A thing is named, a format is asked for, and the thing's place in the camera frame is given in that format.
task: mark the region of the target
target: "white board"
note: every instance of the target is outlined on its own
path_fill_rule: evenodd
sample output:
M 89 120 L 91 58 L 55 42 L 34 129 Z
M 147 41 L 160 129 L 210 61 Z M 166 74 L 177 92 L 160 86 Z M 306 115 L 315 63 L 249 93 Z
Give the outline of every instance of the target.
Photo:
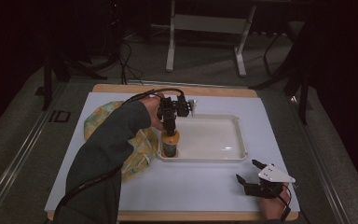
M 83 122 L 100 105 L 127 100 L 129 93 L 91 92 L 76 125 L 45 211 L 53 212 L 64 195 L 65 179 L 77 151 L 84 144 Z M 122 185 L 119 211 L 259 211 L 258 199 L 246 196 L 235 174 L 259 183 L 252 160 L 273 163 L 287 173 L 266 110 L 259 98 L 192 96 L 195 113 L 239 118 L 247 157 L 240 162 L 166 162 L 152 160 L 143 173 Z M 299 212 L 293 188 L 291 208 Z

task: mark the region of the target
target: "metal frame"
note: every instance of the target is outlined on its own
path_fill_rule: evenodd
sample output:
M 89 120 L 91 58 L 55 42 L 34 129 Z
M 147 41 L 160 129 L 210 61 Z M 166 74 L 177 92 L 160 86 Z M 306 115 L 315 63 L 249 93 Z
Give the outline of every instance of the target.
M 249 30 L 252 25 L 252 20 L 255 15 L 256 6 L 253 5 L 250 9 L 247 19 L 234 18 L 216 18 L 203 16 L 190 16 L 175 14 L 175 0 L 171 1 L 171 25 L 170 25 L 170 45 L 168 47 L 166 71 L 173 71 L 173 62 L 175 54 L 175 29 L 180 30 L 194 30 L 206 32 L 219 32 L 228 34 L 241 35 L 240 44 L 234 48 L 236 62 L 240 77 L 246 76 L 245 65 L 242 58 L 243 47 Z

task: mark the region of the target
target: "gray floor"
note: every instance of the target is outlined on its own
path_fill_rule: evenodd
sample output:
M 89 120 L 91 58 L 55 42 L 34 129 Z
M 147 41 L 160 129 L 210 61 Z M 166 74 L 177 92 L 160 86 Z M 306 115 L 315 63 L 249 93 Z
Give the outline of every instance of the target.
M 233 46 L 237 36 L 199 36 L 194 33 L 178 34 L 175 64 L 171 73 L 165 72 L 168 50 L 166 32 L 156 30 L 149 42 L 139 36 L 128 38 L 131 46 L 129 65 L 143 72 L 144 84 L 153 82 L 245 88 L 267 80 L 262 63 L 263 50 L 270 38 L 251 35 L 243 53 L 248 76 L 239 77 L 234 61 Z M 280 37 L 268 54 L 271 69 L 276 69 L 291 47 L 290 41 Z M 123 57 L 129 49 L 122 47 Z M 141 73 L 132 70 L 136 76 Z M 131 83 L 139 83 L 127 70 Z M 108 83 L 119 83 L 120 68 L 115 66 L 102 75 Z M 0 223 L 43 223 L 43 211 L 50 188 L 60 169 L 65 150 L 72 137 L 88 91 L 101 81 L 82 75 L 71 78 L 67 84 L 54 82 L 56 97 L 51 108 L 42 112 L 43 97 L 34 95 L 43 85 L 42 70 L 32 75 L 0 118 L 0 178 L 18 151 L 30 142 L 30 131 L 41 123 L 40 133 L 15 175 L 12 186 L 0 204 Z M 353 168 L 342 142 L 329 117 L 321 106 L 316 91 L 310 90 L 307 110 L 308 126 L 296 116 L 296 104 L 282 93 L 285 80 L 258 95 L 263 100 L 273 132 L 282 151 L 287 168 L 297 179 L 296 194 L 310 223 L 358 223 L 358 175 Z M 52 110 L 70 111 L 67 123 L 43 122 Z M 292 223 L 306 223 L 302 215 Z

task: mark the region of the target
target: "dark background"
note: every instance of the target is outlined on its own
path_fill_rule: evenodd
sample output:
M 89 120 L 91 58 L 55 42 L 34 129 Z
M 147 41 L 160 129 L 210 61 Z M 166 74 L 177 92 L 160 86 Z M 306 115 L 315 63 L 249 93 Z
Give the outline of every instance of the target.
M 53 31 L 50 43 L 55 48 L 62 49 L 64 45 L 60 45 L 61 41 L 67 41 L 68 36 L 71 36 L 69 40 L 72 45 L 66 46 L 71 47 L 67 52 L 84 61 L 95 52 L 93 49 L 98 49 L 101 45 L 98 38 L 90 40 L 87 37 L 74 37 L 82 32 L 81 23 L 73 14 L 74 3 L 75 7 L 79 7 L 84 1 L 58 1 L 57 5 L 53 2 L 45 5 L 46 3 L 39 1 L 0 1 L 0 116 L 25 80 L 42 66 L 42 52 L 46 48 L 43 48 L 38 39 L 41 27 L 54 27 L 50 22 L 61 20 L 65 14 L 66 23 L 62 24 L 61 30 L 55 30 L 56 33 L 54 29 L 50 30 Z M 181 4 L 178 3 L 178 9 L 186 10 L 186 4 L 191 3 Z M 121 6 L 120 16 L 125 25 L 142 31 L 145 36 L 149 35 L 150 23 L 169 24 L 170 15 L 167 12 L 170 11 L 170 1 L 131 0 L 125 1 Z M 207 4 L 202 8 L 204 14 L 243 15 L 243 11 L 234 5 L 228 6 L 229 9 L 225 12 L 218 10 L 219 7 L 215 4 Z M 268 35 L 279 32 L 281 23 L 277 19 L 280 13 L 277 12 L 274 7 L 260 7 L 252 29 L 267 32 Z M 317 89 L 320 101 L 358 171 L 358 1 L 337 1 L 330 7 L 310 12 L 308 29 L 302 32 L 290 57 L 294 64 L 306 61 L 310 65 L 310 83 Z M 289 19 L 307 18 L 304 13 L 283 14 L 285 19 L 288 19 L 288 15 Z M 94 23 L 95 29 L 103 29 L 98 25 L 101 20 Z M 115 48 L 118 46 L 112 43 L 110 50 Z

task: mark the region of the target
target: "gray sleeve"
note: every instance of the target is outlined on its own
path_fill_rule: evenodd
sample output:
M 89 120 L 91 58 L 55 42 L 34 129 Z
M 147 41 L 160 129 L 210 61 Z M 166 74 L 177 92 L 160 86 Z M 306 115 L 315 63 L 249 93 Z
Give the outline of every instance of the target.
M 128 140 L 150 124 L 146 107 L 139 101 L 114 110 L 77 152 L 67 176 L 66 191 L 121 165 L 133 152 Z

